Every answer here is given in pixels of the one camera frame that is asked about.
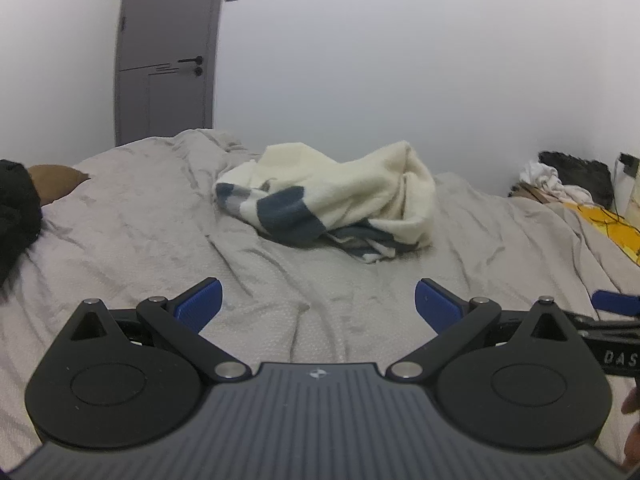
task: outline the yellow fabric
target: yellow fabric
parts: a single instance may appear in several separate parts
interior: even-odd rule
[[[567,203],[564,205],[575,209],[587,222],[609,237],[629,258],[640,265],[640,232],[622,216],[599,207]]]

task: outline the hand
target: hand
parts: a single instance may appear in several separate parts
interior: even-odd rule
[[[640,402],[638,402],[638,388],[636,387],[626,396],[620,411],[626,415],[627,413],[636,412],[639,408]],[[629,436],[626,438],[625,461],[622,463],[622,467],[628,471],[638,462],[640,462],[640,421],[634,424]]]

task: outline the wrinkled bedding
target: wrinkled bedding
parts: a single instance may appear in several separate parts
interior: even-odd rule
[[[640,269],[575,212],[485,195],[453,174],[436,177],[433,243],[423,250],[366,265],[325,244],[276,244],[214,199],[218,175],[255,157],[225,134],[190,130],[77,166],[91,180],[43,208],[42,236],[0,294],[2,468],[38,443],[24,387],[82,298],[129,308],[215,276],[225,303],[202,335],[254,369],[260,361],[373,361],[384,369],[434,336],[414,308],[423,277],[510,309],[550,294],[588,316],[594,290],[640,293]],[[619,461],[636,417],[619,415],[628,381],[614,386],[600,446]]]

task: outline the door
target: door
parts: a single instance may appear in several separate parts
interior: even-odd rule
[[[122,0],[116,145],[212,125],[222,0]]]

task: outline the brown pillow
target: brown pillow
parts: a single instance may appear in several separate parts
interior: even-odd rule
[[[57,164],[31,166],[28,171],[40,197],[40,205],[47,205],[67,196],[79,184],[89,179],[89,175],[82,171]]]

